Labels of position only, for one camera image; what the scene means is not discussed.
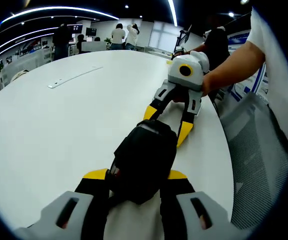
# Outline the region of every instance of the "office chair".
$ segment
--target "office chair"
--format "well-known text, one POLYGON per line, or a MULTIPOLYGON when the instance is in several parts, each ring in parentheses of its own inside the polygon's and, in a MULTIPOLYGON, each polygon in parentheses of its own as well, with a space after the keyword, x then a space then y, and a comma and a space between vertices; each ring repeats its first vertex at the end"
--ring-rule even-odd
POLYGON ((288 141, 273 112, 253 92, 220 121, 233 169, 231 222, 240 229, 253 228, 269 212, 287 179, 288 141))

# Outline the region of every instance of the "white shirt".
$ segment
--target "white shirt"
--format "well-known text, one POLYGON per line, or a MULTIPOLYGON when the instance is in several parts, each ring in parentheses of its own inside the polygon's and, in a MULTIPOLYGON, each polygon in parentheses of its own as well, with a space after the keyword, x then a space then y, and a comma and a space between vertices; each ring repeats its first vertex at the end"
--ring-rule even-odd
POLYGON ((253 9, 248 41, 264 54, 268 77, 268 105, 288 140, 288 62, 269 25, 253 9))
POLYGON ((125 37, 125 31, 121 28, 116 28, 112 31, 112 44, 122 44, 122 38, 125 37))
POLYGON ((138 31, 135 28, 132 28, 131 25, 127 25, 128 35, 126 38, 126 44, 132 44, 133 46, 136 46, 136 43, 138 42, 138 31))

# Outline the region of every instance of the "yellow circular sensor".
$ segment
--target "yellow circular sensor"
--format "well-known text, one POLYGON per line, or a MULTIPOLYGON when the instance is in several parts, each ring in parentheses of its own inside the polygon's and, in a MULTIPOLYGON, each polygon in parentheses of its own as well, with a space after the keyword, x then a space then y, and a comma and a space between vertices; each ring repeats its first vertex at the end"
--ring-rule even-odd
POLYGON ((189 77, 193 74, 193 69, 190 65, 188 64, 182 64, 179 66, 179 72, 185 77, 189 77))

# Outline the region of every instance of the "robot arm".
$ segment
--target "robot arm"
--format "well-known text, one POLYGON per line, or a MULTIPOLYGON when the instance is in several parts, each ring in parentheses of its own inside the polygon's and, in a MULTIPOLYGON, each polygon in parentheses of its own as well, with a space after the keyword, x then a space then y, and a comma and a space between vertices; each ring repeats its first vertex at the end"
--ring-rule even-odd
POLYGON ((143 119, 155 120, 171 100, 178 96, 185 99, 177 134, 177 147, 182 144, 194 126, 194 117, 201 108, 204 74, 209 68, 208 57, 203 52, 191 51, 190 55, 177 56, 168 70, 167 79, 156 91, 152 103, 146 109, 143 119))

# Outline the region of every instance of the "potted plant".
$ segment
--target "potted plant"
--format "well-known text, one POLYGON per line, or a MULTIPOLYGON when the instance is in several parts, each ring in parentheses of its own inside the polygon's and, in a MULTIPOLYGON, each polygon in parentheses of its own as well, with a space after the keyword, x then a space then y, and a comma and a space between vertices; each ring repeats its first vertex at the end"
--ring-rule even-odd
POLYGON ((107 37, 107 38, 104 40, 104 42, 106 42, 106 45, 110 45, 110 44, 112 43, 112 40, 107 37))

